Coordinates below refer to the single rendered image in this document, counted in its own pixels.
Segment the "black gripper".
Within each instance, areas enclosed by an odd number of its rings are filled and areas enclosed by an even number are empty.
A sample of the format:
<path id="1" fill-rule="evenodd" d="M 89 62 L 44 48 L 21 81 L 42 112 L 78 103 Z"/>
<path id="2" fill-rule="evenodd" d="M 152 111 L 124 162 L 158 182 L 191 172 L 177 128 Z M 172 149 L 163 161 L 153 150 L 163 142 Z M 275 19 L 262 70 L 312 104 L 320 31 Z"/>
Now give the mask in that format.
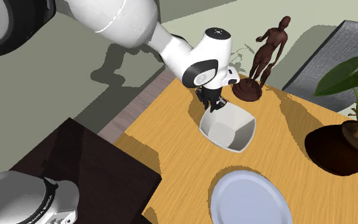
<path id="1" fill-rule="evenodd" d="M 209 89 L 205 87 L 198 87 L 196 89 L 196 95 L 200 102 L 203 103 L 204 108 L 209 108 L 212 113 L 214 110 L 220 109 L 228 102 L 226 99 L 221 97 L 222 88 Z"/>

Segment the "white faceted bowl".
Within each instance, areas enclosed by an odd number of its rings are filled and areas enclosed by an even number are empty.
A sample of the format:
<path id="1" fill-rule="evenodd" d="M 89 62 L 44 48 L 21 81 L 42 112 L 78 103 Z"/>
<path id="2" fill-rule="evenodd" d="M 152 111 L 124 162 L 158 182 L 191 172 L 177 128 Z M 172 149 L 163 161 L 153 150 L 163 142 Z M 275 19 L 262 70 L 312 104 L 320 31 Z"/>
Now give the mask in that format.
<path id="1" fill-rule="evenodd" d="M 203 114 L 200 132 L 213 144 L 235 153 L 243 152 L 256 130 L 256 118 L 241 107 L 227 102 L 219 110 Z"/>

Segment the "wooden table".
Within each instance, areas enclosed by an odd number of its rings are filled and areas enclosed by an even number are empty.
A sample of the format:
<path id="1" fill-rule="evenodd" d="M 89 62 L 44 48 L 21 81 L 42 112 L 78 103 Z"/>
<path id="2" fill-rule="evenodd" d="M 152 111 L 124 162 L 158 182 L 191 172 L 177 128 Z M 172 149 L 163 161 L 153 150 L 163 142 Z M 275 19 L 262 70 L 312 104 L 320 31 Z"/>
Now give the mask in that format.
<path id="1" fill-rule="evenodd" d="M 294 224 L 358 224 L 358 173 L 335 176 L 305 155 L 306 135 L 345 121 L 341 114 L 266 86 L 256 102 L 223 96 L 256 118 L 241 153 L 224 150 L 199 131 L 204 107 L 194 90 L 174 80 L 116 140 L 115 145 L 160 173 L 144 215 L 157 224 L 212 224 L 210 193 L 218 179 L 250 169 L 284 196 Z"/>

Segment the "brown human figure statue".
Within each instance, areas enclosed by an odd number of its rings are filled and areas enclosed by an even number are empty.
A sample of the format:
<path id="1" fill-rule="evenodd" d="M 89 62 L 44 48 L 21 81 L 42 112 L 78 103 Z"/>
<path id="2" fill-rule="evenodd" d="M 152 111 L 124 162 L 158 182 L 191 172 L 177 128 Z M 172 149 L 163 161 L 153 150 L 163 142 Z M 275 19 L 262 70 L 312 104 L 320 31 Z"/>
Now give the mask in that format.
<path id="1" fill-rule="evenodd" d="M 249 77 L 241 79 L 234 84 L 232 91 L 240 100 L 247 102 L 257 101 L 262 95 L 262 88 L 268 79 L 272 67 L 277 63 L 287 43 L 288 35 L 285 29 L 291 21 L 290 16 L 285 16 L 279 22 L 278 27 L 268 29 L 263 36 L 257 37 L 257 42 L 266 40 L 259 48 L 252 61 Z"/>

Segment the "pale blue-grey plate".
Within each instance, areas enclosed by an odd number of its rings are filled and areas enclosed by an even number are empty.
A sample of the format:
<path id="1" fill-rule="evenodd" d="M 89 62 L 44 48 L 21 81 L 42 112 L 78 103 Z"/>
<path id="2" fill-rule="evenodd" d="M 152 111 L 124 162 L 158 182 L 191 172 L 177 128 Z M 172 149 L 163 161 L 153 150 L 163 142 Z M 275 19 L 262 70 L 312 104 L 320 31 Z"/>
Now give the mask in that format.
<path id="1" fill-rule="evenodd" d="M 219 179 L 210 197 L 210 214 L 213 224 L 294 224 L 279 189 L 247 170 Z"/>

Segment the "green plant in dark pot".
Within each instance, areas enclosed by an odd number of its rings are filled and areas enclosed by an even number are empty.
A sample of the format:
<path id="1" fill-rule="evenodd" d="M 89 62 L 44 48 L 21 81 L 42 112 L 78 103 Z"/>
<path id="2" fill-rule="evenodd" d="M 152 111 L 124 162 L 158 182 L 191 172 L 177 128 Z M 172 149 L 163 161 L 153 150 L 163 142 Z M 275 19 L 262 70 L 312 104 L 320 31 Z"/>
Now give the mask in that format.
<path id="1" fill-rule="evenodd" d="M 318 82 L 315 96 L 333 95 L 358 87 L 358 57 L 352 57 L 327 72 Z M 358 95 L 351 115 L 355 120 L 326 125 L 308 133 L 305 151 L 321 169 L 337 175 L 358 172 Z"/>

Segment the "grey textured rug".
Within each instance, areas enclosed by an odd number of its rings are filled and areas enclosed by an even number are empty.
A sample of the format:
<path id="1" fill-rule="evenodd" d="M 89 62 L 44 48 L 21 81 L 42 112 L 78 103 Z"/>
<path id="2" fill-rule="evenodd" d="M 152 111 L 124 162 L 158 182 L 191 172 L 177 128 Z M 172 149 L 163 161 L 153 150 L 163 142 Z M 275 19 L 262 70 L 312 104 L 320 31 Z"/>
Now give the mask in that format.
<path id="1" fill-rule="evenodd" d="M 318 104 L 331 111 L 340 112 L 356 101 L 356 92 L 344 92 L 314 97 L 320 79 L 334 66 L 358 56 L 358 22 L 344 20 L 318 47 L 312 56 L 299 68 L 284 85 L 283 91 Z"/>

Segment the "dark robot stand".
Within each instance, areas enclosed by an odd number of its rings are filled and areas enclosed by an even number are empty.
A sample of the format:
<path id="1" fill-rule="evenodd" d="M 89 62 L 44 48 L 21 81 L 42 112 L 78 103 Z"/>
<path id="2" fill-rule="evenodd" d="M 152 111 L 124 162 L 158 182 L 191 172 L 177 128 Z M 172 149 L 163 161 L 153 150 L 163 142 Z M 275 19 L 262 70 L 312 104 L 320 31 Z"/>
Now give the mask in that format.
<path id="1" fill-rule="evenodd" d="M 79 189 L 74 224 L 151 224 L 143 216 L 162 177 L 68 118 L 12 170 L 68 180 Z"/>

